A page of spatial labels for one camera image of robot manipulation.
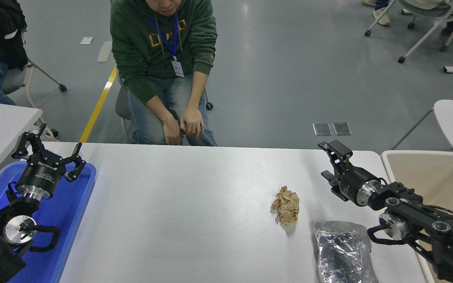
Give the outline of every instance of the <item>blue plastic tray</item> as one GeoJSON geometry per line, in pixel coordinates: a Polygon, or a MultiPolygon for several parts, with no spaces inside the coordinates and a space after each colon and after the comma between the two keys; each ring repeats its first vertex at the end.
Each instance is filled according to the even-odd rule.
{"type": "MultiPolygon", "coordinates": [[[[25,161],[16,161],[0,171],[0,209],[8,205],[5,195],[8,183],[17,181],[25,166],[25,161]]],[[[66,165],[68,171],[73,168],[74,164],[66,165]]],[[[41,200],[41,208],[34,213],[34,220],[39,225],[58,227],[61,236],[51,251],[27,252],[22,258],[27,266],[10,280],[11,283],[57,283],[61,279],[74,236],[94,187],[95,175],[95,167],[87,163],[77,180],[69,183],[62,177],[55,195],[51,199],[41,200]]],[[[38,232],[33,241],[35,246],[44,247],[48,246],[51,239],[51,233],[38,232]]]]}

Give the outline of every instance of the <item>silver foil bag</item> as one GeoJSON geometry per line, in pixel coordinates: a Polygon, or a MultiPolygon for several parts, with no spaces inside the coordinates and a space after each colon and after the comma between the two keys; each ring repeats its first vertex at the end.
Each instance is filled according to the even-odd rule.
{"type": "Polygon", "coordinates": [[[323,283],[378,283],[365,226],[352,222],[315,222],[318,269],[323,283]]]}

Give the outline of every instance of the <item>green sleeve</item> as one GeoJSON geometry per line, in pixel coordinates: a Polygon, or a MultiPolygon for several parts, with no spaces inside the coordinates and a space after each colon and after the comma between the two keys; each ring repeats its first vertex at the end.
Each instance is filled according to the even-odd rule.
{"type": "Polygon", "coordinates": [[[193,70],[209,75],[216,48],[216,18],[212,16],[210,0],[198,0],[197,17],[190,27],[190,47],[193,52],[193,70]]]}
{"type": "Polygon", "coordinates": [[[143,104],[146,104],[157,95],[157,90],[146,78],[146,60],[128,37],[124,26],[130,26],[130,24],[124,23],[123,19],[122,13],[113,6],[110,28],[113,57],[125,85],[143,104]]]}

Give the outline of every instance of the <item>blue lanyard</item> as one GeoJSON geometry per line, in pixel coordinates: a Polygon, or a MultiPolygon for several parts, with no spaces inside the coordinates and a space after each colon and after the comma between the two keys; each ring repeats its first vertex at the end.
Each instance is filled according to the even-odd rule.
{"type": "MultiPolygon", "coordinates": [[[[157,22],[155,21],[155,19],[154,18],[149,18],[149,19],[151,20],[153,27],[155,27],[158,32],[157,22]]],[[[165,34],[162,31],[160,31],[160,38],[162,38],[162,42],[165,43],[165,45],[171,52],[172,56],[176,57],[176,53],[178,51],[178,12],[176,12],[176,14],[174,16],[174,32],[172,33],[172,47],[169,44],[167,37],[165,36],[165,34]]]]}

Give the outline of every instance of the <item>crumpled brown paper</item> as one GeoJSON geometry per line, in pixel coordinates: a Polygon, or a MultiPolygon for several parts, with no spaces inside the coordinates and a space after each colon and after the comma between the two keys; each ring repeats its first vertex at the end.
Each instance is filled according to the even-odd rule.
{"type": "Polygon", "coordinates": [[[277,197],[272,202],[271,209],[276,209],[277,222],[291,227],[298,220],[298,212],[300,212],[300,199],[295,192],[288,190],[287,186],[281,188],[281,191],[275,195],[277,197]]]}

